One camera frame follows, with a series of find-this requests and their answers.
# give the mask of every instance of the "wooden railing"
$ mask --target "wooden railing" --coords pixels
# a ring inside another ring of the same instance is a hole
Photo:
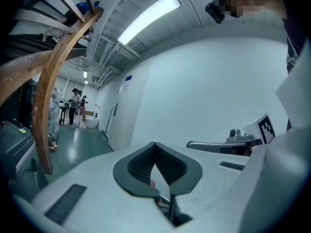
[[[83,16],[72,0],[61,1],[79,19],[70,28],[49,17],[23,9],[19,10],[15,17],[15,19],[43,23],[65,31],[66,33],[54,49],[20,57],[0,67],[0,106],[25,81],[42,71],[34,99],[32,133],[39,159],[46,174],[52,174],[53,172],[48,146],[47,126],[49,104],[56,77],[64,61],[70,58],[70,55],[78,54],[77,51],[72,49],[73,46],[83,36],[83,33],[102,16],[104,11],[100,7],[94,8],[92,0],[86,0],[91,10]]]

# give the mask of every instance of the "wooden curved beam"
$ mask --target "wooden curved beam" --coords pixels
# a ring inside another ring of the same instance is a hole
[[[49,104],[56,77],[73,46],[83,33],[102,16],[103,11],[102,8],[96,7],[94,14],[91,12],[85,14],[84,22],[77,21],[71,27],[72,34],[65,34],[52,50],[41,73],[34,99],[32,128],[37,153],[46,174],[53,172],[47,132]]]
[[[42,72],[52,50],[19,57],[0,66],[0,106],[21,85]],[[72,49],[66,60],[86,54],[86,49]]]

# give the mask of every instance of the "white cloth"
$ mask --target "white cloth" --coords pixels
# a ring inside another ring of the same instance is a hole
[[[72,102],[71,102],[71,105],[70,105],[70,107],[71,108],[79,108],[79,103],[80,103],[80,95],[79,94],[77,94],[77,95],[72,95]]]

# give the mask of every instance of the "door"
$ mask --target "door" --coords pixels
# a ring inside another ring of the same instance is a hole
[[[111,115],[108,143],[114,151],[131,145],[134,126],[149,76],[151,60],[125,73]]]

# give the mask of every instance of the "fluorescent ceiling light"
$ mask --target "fluorescent ceiling light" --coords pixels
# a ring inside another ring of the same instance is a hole
[[[126,45],[136,34],[166,13],[181,6],[178,0],[159,0],[141,13],[121,34],[118,41]]]

